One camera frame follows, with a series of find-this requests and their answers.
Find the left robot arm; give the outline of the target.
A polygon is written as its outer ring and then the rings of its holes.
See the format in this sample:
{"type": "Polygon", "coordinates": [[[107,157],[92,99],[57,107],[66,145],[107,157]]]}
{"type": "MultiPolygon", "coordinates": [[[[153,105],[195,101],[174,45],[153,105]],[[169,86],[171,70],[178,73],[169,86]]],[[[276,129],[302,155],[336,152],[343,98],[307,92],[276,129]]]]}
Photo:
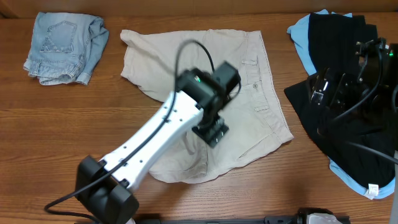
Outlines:
{"type": "Polygon", "coordinates": [[[212,74],[197,68],[184,71],[153,117],[130,139],[97,161],[85,157],[76,177],[77,200],[98,223],[129,223],[139,208],[133,193],[149,169],[184,134],[193,131],[215,147],[228,131],[218,114],[241,88],[238,70],[228,62],[212,74]]]}

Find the beige khaki shorts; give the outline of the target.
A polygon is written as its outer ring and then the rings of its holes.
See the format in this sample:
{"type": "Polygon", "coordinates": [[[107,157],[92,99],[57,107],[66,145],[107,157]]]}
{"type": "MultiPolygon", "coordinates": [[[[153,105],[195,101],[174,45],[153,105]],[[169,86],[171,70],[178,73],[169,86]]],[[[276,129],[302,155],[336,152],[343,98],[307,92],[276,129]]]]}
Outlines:
{"type": "Polygon", "coordinates": [[[222,62],[238,69],[242,87],[220,116],[229,127],[215,146],[193,132],[182,136],[150,169],[157,180],[197,184],[213,180],[278,149],[293,136],[275,93],[260,31],[199,30],[144,35],[123,30],[121,75],[147,96],[165,101],[174,70],[209,71],[222,62]]]}

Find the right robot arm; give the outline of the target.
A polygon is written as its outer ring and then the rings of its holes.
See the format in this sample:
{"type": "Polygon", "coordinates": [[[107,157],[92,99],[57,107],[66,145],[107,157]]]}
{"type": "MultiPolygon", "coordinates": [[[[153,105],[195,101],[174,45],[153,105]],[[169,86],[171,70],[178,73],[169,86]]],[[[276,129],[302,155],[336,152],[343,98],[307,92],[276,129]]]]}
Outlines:
{"type": "Polygon", "coordinates": [[[397,194],[397,56],[383,38],[358,42],[349,62],[305,81],[301,122],[333,171],[370,200],[397,194]]]}

